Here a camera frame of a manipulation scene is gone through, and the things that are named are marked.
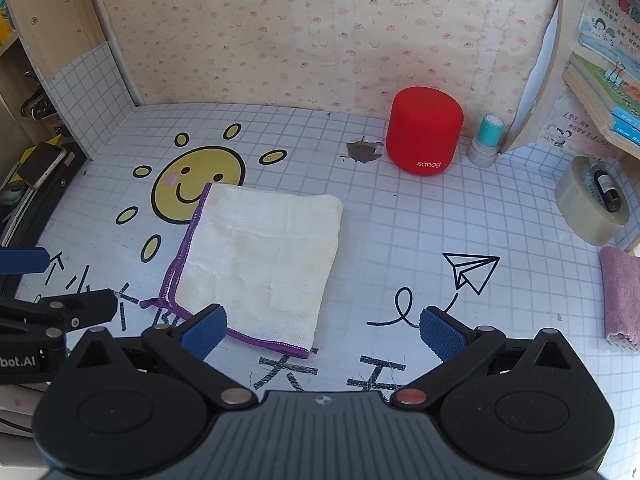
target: green book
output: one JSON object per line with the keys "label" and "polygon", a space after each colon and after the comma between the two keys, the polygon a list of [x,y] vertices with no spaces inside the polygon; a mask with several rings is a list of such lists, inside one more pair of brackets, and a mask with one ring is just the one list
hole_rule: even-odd
{"label": "green book", "polygon": [[606,70],[572,52],[569,63],[575,66],[587,80],[593,91],[602,99],[617,118],[640,129],[640,88],[627,81],[614,85],[606,76]]}

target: yellow oval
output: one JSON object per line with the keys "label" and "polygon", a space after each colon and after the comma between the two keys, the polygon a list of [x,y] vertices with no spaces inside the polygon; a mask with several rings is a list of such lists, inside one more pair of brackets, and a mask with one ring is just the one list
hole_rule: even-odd
{"label": "yellow oval", "polygon": [[178,148],[186,146],[187,142],[189,142],[189,134],[181,132],[175,136],[174,144],[178,146]]}
{"label": "yellow oval", "polygon": [[138,214],[138,208],[136,206],[127,207],[118,216],[116,216],[116,224],[118,225],[126,224],[129,220],[131,220],[137,214]]}
{"label": "yellow oval", "polygon": [[275,164],[276,162],[280,162],[283,158],[287,156],[287,150],[271,150],[270,152],[265,153],[263,156],[258,159],[258,162],[263,166],[268,166],[270,164]]}
{"label": "yellow oval", "polygon": [[135,178],[145,178],[149,173],[151,173],[151,166],[142,165],[133,169]]}
{"label": "yellow oval", "polygon": [[142,251],[140,251],[140,261],[144,264],[149,263],[154,259],[154,256],[158,254],[160,249],[160,244],[162,243],[162,238],[160,235],[153,235],[149,240],[145,242],[145,245],[142,247]]}
{"label": "yellow oval", "polygon": [[225,133],[222,134],[222,138],[226,140],[233,139],[240,133],[240,130],[242,130],[242,124],[233,123],[231,126],[227,127]]}

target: textured blue pad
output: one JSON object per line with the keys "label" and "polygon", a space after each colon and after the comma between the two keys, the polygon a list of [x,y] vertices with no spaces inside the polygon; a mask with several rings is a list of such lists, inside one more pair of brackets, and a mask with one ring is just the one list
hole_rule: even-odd
{"label": "textured blue pad", "polygon": [[35,274],[49,267],[44,247],[34,249],[0,248],[0,274]]}
{"label": "textured blue pad", "polygon": [[442,360],[466,347],[466,338],[426,308],[420,314],[420,339]]}
{"label": "textured blue pad", "polygon": [[182,334],[180,346],[197,358],[204,359],[224,339],[225,335],[226,312],[219,306]]}

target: pink cloth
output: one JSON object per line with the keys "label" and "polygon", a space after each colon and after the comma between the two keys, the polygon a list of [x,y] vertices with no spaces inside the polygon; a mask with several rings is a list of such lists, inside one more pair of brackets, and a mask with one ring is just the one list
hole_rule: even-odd
{"label": "pink cloth", "polygon": [[615,247],[600,250],[607,341],[640,349],[640,258]]}

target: red cylindrical object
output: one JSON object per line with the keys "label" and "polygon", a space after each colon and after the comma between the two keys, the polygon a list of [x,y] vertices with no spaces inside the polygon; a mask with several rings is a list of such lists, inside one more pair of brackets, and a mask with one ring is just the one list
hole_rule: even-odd
{"label": "red cylindrical object", "polygon": [[405,88],[391,106],[386,152],[409,173],[440,173],[453,160],[463,121],[453,97],[433,88]]}

